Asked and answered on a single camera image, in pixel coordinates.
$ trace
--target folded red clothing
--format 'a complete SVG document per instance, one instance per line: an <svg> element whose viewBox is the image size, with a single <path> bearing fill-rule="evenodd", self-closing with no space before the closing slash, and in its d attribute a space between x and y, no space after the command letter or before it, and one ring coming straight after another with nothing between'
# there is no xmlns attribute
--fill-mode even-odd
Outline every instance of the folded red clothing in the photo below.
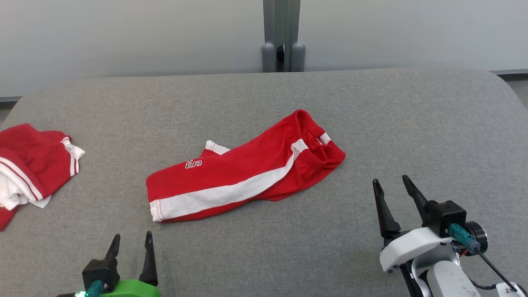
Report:
<svg viewBox="0 0 528 297"><path fill-rule="evenodd" d="M0 132L0 231L18 205L43 208L50 196L79 173L84 151L60 131L35 130L30 124Z"/></svg>
<svg viewBox="0 0 528 297"><path fill-rule="evenodd" d="M297 110L250 142L229 150L207 142L197 159L147 178L153 221L197 220L248 201L279 201L330 174L345 159L308 112Z"/></svg>

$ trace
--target black cable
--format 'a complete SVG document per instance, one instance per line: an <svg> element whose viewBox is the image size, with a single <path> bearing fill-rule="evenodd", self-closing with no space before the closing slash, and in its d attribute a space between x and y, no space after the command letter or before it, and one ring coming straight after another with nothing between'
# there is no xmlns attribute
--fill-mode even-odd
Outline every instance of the black cable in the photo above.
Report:
<svg viewBox="0 0 528 297"><path fill-rule="evenodd" d="M525 296L528 296L528 293L526 292L526 290L521 285L519 285L519 284L516 284L516 285L519 287L519 289L521 289L521 291L523 291L523 294Z"/></svg>
<svg viewBox="0 0 528 297"><path fill-rule="evenodd" d="M496 289L496 288L497 288L497 285L496 285L496 284L494 284L494 285L492 285L492 286L481 286L481 285L475 283L472 279L469 279L469 280L471 281L471 283L473 284L473 286L475 286L475 287L477 287L477 288L479 288L479 289L481 289L481 290L493 290L493 289Z"/></svg>
<svg viewBox="0 0 528 297"><path fill-rule="evenodd" d="M512 291L513 292L517 292L517 288L514 287L512 285L512 283L510 283L510 281L508 279L506 279L504 277L504 275L502 275L502 273L495 267L493 266L493 264L488 260L488 258L486 258L486 256L484 256L484 254L480 251L479 248L475 248L475 251L477 252L477 254L482 258L482 260L484 260L484 262L486 262L486 264L488 264L489 267L491 267L491 269L493 269L493 271L495 271L495 273L510 287L512 288Z"/></svg>

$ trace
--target teal connector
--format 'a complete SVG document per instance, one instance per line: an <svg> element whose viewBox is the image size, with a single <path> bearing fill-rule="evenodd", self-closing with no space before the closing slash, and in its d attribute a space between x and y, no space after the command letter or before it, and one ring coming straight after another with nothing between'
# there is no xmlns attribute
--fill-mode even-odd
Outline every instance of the teal connector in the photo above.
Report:
<svg viewBox="0 0 528 297"><path fill-rule="evenodd" d="M468 231L462 228L459 224L451 224L449 226L449 236L461 243L472 254L477 254L477 249L480 248L480 243L473 239Z"/></svg>
<svg viewBox="0 0 528 297"><path fill-rule="evenodd" d="M86 297L99 297L102 295L104 289L102 281L94 281L86 291Z"/></svg>

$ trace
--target gray wall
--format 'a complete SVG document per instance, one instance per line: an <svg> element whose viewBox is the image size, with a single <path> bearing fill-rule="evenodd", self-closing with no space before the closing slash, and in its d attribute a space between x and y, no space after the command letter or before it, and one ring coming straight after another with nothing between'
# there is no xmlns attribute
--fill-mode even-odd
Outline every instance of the gray wall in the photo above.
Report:
<svg viewBox="0 0 528 297"><path fill-rule="evenodd" d="M260 72L262 1L0 0L0 97L85 77Z"/></svg>
<svg viewBox="0 0 528 297"><path fill-rule="evenodd" d="M305 71L528 68L526 0L301 0Z"/></svg>

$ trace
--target gray fabric surface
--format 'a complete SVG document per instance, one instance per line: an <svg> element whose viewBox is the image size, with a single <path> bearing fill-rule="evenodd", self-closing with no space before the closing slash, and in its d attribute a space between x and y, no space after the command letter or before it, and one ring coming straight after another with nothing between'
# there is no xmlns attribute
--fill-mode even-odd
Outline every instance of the gray fabric surface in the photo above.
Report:
<svg viewBox="0 0 528 297"><path fill-rule="evenodd" d="M145 179L243 144L302 108L346 153L314 187L192 222L152 222ZM24 97L2 126L57 129L87 151L45 209L25 206L0 233L2 296L82 289L81 271L115 233L122 279L138 278L154 234L163 296L407 296L384 274L372 179L403 229L420 227L401 175L428 199L452 199L487 231L486 255L528 287L528 113L491 73L390 69L103 78ZM463 258L490 285L486 264Z"/></svg>

